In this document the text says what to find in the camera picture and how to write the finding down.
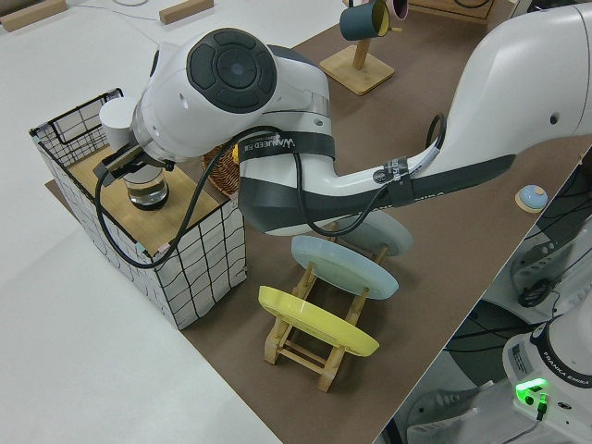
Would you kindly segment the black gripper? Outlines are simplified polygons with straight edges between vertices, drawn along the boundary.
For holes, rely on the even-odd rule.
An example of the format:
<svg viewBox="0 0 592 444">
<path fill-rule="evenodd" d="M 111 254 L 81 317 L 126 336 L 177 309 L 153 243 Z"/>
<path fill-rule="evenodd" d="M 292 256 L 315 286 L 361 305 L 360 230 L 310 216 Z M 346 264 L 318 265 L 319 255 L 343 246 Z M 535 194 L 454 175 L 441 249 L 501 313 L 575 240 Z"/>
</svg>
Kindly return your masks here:
<svg viewBox="0 0 592 444">
<path fill-rule="evenodd" d="M 158 160 L 148 155 L 141 146 L 132 148 L 122 147 L 115 153 L 101 161 L 94 169 L 93 173 L 97 177 L 97 183 L 100 186 L 109 186 L 115 180 L 120 178 L 121 169 L 125 169 L 132 164 L 138 157 L 139 169 L 146 167 L 155 167 L 165 171 L 173 171 L 176 163 L 172 160 Z"/>
</svg>

